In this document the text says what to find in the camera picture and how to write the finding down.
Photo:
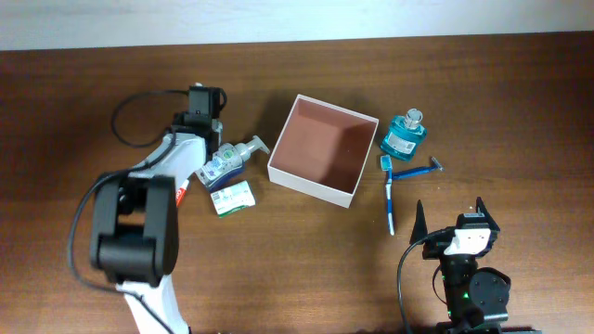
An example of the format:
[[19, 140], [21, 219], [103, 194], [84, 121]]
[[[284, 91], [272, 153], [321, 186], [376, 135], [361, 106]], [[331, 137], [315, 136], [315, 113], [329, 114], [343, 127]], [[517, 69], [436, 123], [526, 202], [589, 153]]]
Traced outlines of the clear hand soap pump bottle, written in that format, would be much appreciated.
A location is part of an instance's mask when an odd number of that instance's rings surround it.
[[258, 150], [270, 153], [268, 146], [257, 135], [247, 143], [225, 143], [196, 171], [196, 175], [209, 192], [217, 191], [241, 174], [245, 170], [245, 162]]

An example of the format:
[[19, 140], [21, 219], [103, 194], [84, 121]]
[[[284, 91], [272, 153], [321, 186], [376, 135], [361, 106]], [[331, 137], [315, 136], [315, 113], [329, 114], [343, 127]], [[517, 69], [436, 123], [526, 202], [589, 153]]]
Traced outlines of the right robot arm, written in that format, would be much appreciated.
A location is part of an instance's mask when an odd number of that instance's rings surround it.
[[437, 260], [433, 275], [442, 278], [448, 320], [435, 326], [436, 333], [512, 334], [534, 333], [533, 328], [504, 328], [509, 319], [511, 280], [491, 267], [480, 267], [477, 260], [494, 246], [500, 227], [487, 211], [482, 199], [476, 211], [462, 213], [456, 224], [430, 233], [423, 205], [417, 204], [415, 224], [409, 246], [402, 255], [397, 274], [414, 248], [422, 247], [422, 258]]

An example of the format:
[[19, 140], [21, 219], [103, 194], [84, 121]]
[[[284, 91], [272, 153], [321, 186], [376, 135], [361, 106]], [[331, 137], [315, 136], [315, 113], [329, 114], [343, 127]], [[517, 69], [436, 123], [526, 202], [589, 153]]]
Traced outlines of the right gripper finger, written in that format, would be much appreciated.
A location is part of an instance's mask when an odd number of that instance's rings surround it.
[[499, 232], [500, 231], [500, 227], [498, 226], [498, 224], [495, 222], [495, 220], [493, 219], [493, 217], [490, 215], [490, 213], [486, 209], [486, 207], [484, 205], [484, 201], [482, 200], [481, 197], [478, 197], [476, 199], [476, 212], [477, 213], [481, 213], [484, 216], [484, 219], [486, 220], [489, 228], [492, 231], [494, 231], [494, 232]]
[[425, 213], [421, 200], [417, 201], [416, 216], [409, 244], [415, 244], [416, 242], [424, 239], [428, 235], [427, 223]]

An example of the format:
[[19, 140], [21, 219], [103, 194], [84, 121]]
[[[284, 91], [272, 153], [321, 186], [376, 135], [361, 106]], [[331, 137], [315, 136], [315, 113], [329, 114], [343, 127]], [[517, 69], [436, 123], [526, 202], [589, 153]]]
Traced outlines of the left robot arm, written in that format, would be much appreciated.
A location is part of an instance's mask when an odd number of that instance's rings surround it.
[[172, 272], [179, 252], [178, 199], [221, 143], [224, 89], [199, 83], [182, 91], [187, 109], [146, 142], [152, 152], [133, 167], [102, 174], [86, 197], [94, 202], [89, 257], [122, 295], [141, 333], [188, 333]]

